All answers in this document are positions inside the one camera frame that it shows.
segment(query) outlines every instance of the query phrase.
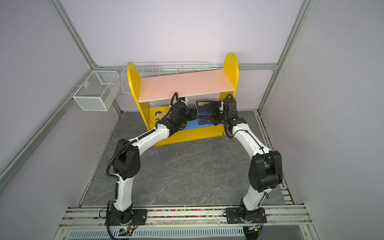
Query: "cartoon character illustration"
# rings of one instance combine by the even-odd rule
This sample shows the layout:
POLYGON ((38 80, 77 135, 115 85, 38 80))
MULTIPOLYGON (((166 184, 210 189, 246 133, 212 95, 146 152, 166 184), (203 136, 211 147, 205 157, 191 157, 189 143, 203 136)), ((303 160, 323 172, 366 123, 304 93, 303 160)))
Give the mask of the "cartoon character illustration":
POLYGON ((155 119, 154 119, 154 122, 157 122, 159 120, 161 120, 163 117, 164 117, 164 113, 162 113, 161 111, 157 111, 155 112, 155 119))

